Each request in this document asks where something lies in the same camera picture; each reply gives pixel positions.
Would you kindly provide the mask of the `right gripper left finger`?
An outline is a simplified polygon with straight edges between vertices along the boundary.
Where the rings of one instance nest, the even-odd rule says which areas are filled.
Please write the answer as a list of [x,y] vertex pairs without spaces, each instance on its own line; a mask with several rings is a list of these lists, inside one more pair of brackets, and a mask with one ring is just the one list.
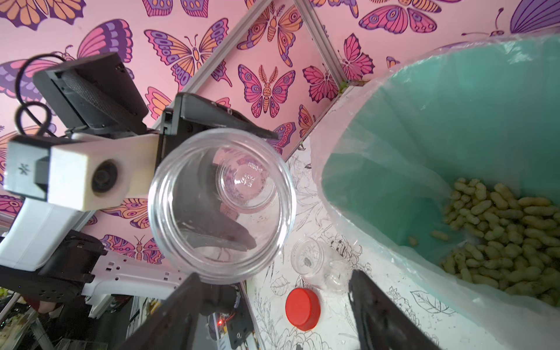
[[198,274],[191,274],[119,348],[192,349],[202,301],[203,284]]

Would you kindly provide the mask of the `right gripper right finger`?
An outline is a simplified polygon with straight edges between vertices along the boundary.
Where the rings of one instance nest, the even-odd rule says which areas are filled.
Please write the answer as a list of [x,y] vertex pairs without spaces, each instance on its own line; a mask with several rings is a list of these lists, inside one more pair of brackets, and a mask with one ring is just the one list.
[[352,271],[349,302],[361,349],[439,350],[363,271]]

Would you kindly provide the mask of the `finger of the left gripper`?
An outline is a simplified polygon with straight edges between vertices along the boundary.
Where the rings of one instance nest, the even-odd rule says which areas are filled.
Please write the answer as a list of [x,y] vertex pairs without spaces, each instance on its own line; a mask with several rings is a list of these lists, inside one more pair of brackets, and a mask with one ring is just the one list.
[[249,231],[221,211],[214,153],[191,158],[174,184],[174,219],[189,245],[247,252],[257,246]]
[[261,128],[242,113],[194,93],[178,93],[171,106],[159,113],[160,125],[155,167],[188,139],[204,131],[228,128],[258,137],[278,140],[277,133]]

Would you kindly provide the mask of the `brown-lid peanut jar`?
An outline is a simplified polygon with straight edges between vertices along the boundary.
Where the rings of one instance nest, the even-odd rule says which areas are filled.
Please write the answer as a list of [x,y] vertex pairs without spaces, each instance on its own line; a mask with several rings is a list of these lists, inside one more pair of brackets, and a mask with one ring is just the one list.
[[[243,225],[257,246],[247,252],[194,248],[174,219],[174,184],[188,161],[214,153],[221,211]],[[149,221],[163,255],[180,271],[207,284],[233,284],[274,262],[295,223],[295,186],[280,154],[258,137],[220,128],[199,133],[167,156],[156,169],[148,195]]]

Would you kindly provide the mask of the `red jar lid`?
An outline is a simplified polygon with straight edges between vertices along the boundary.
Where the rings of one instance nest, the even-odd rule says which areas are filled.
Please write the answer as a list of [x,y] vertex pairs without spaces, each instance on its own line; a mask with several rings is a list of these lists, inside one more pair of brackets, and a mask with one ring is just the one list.
[[301,331],[315,328],[321,316],[321,306],[317,294],[306,288],[292,290],[287,297],[284,309],[289,323]]

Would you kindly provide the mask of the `clear jar of peanuts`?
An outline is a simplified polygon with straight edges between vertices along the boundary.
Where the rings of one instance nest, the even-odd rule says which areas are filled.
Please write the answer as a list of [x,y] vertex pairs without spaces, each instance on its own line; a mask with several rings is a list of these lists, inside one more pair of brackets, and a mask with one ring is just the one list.
[[352,266],[329,244],[309,237],[298,240],[291,253],[293,269],[307,284],[328,293],[347,293]]

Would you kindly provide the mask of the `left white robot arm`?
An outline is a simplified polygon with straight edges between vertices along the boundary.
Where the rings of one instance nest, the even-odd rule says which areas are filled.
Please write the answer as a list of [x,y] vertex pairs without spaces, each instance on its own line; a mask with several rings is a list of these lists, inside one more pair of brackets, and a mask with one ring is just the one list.
[[19,128],[1,148],[4,189],[23,198],[1,238],[1,285],[24,297],[52,303],[78,297],[106,255],[83,226],[100,209],[146,195],[162,160],[190,137],[231,128],[276,138],[192,93],[177,94],[161,127],[147,128],[148,110],[116,53],[56,64],[32,80],[45,99],[22,102],[15,123],[33,108],[44,109],[45,120]]

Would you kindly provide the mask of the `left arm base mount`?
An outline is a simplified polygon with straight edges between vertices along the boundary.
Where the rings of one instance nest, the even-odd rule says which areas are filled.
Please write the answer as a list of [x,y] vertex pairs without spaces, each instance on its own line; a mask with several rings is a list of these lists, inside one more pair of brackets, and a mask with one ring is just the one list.
[[210,284],[207,290],[203,310],[209,312],[206,324],[217,349],[260,349],[246,283]]

